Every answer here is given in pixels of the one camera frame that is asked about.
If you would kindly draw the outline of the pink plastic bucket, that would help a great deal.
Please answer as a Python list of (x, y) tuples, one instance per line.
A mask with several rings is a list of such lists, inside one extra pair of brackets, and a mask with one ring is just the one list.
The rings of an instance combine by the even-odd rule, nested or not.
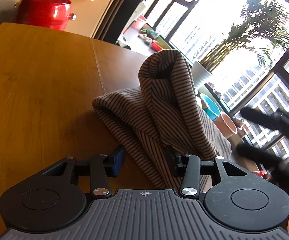
[(213, 122), (226, 139), (238, 133), (236, 125), (225, 112), (220, 112)]

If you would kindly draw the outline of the red planter with greens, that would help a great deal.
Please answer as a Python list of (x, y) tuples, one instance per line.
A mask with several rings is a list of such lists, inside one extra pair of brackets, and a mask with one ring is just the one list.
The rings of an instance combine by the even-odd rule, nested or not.
[(153, 41), (151, 42), (151, 48), (152, 48), (152, 50), (154, 50), (154, 51), (161, 51), (161, 50), (163, 50), (163, 48), (162, 48), (162, 46), (159, 44), (159, 42), (157, 42), (157, 41), (155, 41), (155, 40), (153, 40)]

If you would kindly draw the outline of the striped brown garment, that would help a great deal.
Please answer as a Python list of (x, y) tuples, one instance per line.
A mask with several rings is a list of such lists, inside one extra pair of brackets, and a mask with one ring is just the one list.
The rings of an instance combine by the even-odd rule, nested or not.
[(178, 50), (162, 50), (142, 64), (137, 88), (93, 100), (93, 109), (145, 176), (159, 189), (178, 189), (164, 148), (202, 160), (230, 157), (232, 147), (198, 105), (191, 67)]

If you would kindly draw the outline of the tall green bamboo plant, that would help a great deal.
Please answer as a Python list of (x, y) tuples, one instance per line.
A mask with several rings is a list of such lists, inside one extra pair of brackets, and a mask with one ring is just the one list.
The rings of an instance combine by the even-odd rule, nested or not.
[(231, 52), (239, 49), (254, 53), (259, 68), (270, 69), (273, 65), (272, 52), (269, 48), (252, 45), (254, 40), (268, 41), (274, 49), (289, 48), (289, 14), (281, 0), (246, 0), (240, 16), (242, 22), (232, 24), (227, 38), (200, 60), (200, 64), (210, 73)]

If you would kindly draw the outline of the red round stool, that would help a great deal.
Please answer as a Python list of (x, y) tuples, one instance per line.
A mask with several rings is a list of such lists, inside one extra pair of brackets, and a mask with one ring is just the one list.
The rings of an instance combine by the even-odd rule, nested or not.
[(20, 0), (14, 5), (14, 23), (64, 31), (77, 18), (69, 0)]

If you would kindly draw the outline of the pink basin far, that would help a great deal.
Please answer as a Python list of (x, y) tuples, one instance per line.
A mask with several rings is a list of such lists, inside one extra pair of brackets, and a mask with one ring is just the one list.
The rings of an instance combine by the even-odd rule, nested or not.
[(143, 26), (146, 24), (146, 22), (147, 22), (147, 19), (144, 16), (140, 15), (136, 20), (132, 22), (131, 27), (140, 31), (143, 28)]

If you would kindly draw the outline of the teal plastic basin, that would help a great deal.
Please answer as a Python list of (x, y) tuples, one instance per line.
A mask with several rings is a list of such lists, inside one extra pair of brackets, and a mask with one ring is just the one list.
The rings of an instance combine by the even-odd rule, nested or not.
[(212, 119), (215, 120), (220, 115), (220, 109), (217, 104), (206, 94), (200, 94), (202, 109)]

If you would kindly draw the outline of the beige storage box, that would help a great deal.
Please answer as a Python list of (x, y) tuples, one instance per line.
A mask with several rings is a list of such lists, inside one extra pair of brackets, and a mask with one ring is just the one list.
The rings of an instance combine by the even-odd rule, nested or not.
[(65, 31), (93, 38), (113, 0), (70, 0), (75, 20), (69, 20)]

